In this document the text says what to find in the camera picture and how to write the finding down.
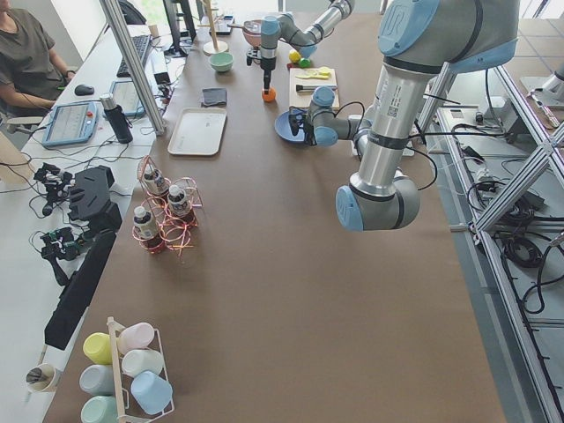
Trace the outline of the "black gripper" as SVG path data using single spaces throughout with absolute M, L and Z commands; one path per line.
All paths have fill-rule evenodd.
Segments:
M 288 112 L 288 124 L 291 131 L 291 141 L 313 145 L 312 126 L 308 123 L 308 111 L 306 109 L 290 109 Z
M 253 63 L 259 64 L 263 70 L 263 91 L 265 93 L 269 92 L 271 88 L 271 71 L 276 69 L 276 56 L 268 53 L 264 57 L 260 48 L 250 48 L 246 53 L 246 64 L 250 66 Z

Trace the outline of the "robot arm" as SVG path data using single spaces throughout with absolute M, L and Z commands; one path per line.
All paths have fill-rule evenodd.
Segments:
M 263 97 L 273 92 L 271 74 L 276 69 L 278 42 L 286 42 L 302 57 L 310 58 L 315 53 L 317 44 L 326 38 L 340 21 L 353 13 L 354 5 L 353 0 L 330 1 L 327 10 L 305 30 L 297 26 L 289 12 L 261 19 L 261 41 L 255 59 L 260 61 L 263 70 Z
M 338 188 L 336 212 L 350 231 L 409 225 L 419 192 L 400 168 L 428 81 L 444 64 L 456 73 L 490 69 L 515 54 L 517 1 L 395 1 L 383 15 L 378 47 L 383 55 L 375 100 L 361 117 L 338 118 L 330 88 L 314 90 L 308 111 L 290 117 L 309 145 L 357 143 L 361 163 Z

